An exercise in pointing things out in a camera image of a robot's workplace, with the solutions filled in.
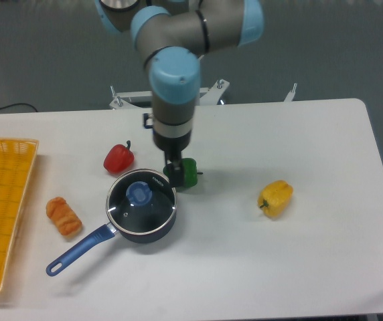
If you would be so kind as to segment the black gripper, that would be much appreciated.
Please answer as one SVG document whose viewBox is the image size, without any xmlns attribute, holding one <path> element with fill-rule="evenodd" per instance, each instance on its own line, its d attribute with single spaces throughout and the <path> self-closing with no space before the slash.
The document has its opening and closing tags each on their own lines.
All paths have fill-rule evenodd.
<svg viewBox="0 0 383 321">
<path fill-rule="evenodd" d="M 153 130 L 153 142 L 156 147 L 163 151 L 165 162 L 164 175 L 169 179 L 173 187 L 182 187 L 184 185 L 184 167 L 182 163 L 182 151 L 189 145 L 192 131 L 187 134 L 169 138 Z"/>
</svg>

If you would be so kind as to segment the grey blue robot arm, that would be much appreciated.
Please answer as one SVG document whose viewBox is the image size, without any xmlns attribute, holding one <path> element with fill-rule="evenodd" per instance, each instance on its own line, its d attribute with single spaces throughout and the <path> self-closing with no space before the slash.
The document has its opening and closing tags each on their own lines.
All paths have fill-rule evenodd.
<svg viewBox="0 0 383 321">
<path fill-rule="evenodd" d="M 102 22 L 128 31 L 151 87 L 143 126 L 163 151 L 173 187 L 186 187 L 194 173 L 182 157 L 192 136 L 200 101 L 199 58 L 258 40 L 264 30 L 260 1 L 96 1 Z"/>
</svg>

